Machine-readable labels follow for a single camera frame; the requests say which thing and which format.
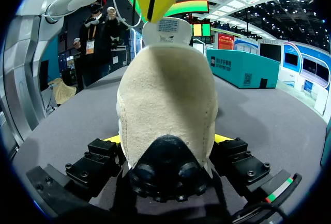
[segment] lanyard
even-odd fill
[[[93,30],[93,37],[92,39],[94,39],[94,36],[95,36],[95,30],[97,29],[97,26],[94,26],[94,30]]]

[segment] man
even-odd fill
[[[83,78],[84,88],[109,74],[111,49],[116,48],[114,37],[119,36],[116,11],[110,7],[107,16],[102,14],[105,4],[106,0],[97,0],[89,6],[92,15],[80,28],[79,39],[75,39],[73,43],[73,46],[81,52],[76,70]]]

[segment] beige plush object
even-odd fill
[[[204,166],[215,137],[218,111],[207,59],[186,44],[155,44],[141,50],[117,92],[122,150],[134,167],[162,135],[181,138]]]
[[[54,79],[48,84],[55,84],[53,88],[53,94],[57,104],[64,104],[67,100],[76,94],[76,88],[66,85],[62,78]]]

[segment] gray machine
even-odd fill
[[[64,16],[95,1],[23,0],[16,12],[1,49],[0,105],[19,146],[47,115],[39,87],[45,49]]]

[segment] gray carpet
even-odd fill
[[[34,166],[48,163],[65,172],[66,163],[75,163],[95,138],[108,138],[118,132],[116,92],[122,68],[79,92],[45,119],[25,141],[13,165],[26,182],[25,173]],[[271,174],[286,169],[300,173],[303,180],[283,204],[291,212],[309,193],[320,173],[326,123],[310,108],[279,89],[237,89],[215,77],[219,113],[216,133],[241,137],[258,159],[270,162]],[[222,178],[230,213],[240,210],[245,199],[239,197],[226,178]],[[105,186],[91,203],[108,209],[112,206],[115,181]],[[201,197],[185,203],[156,203],[138,199],[141,213],[161,214],[179,208],[192,208],[191,216],[205,215],[206,204],[218,202],[210,189]]]

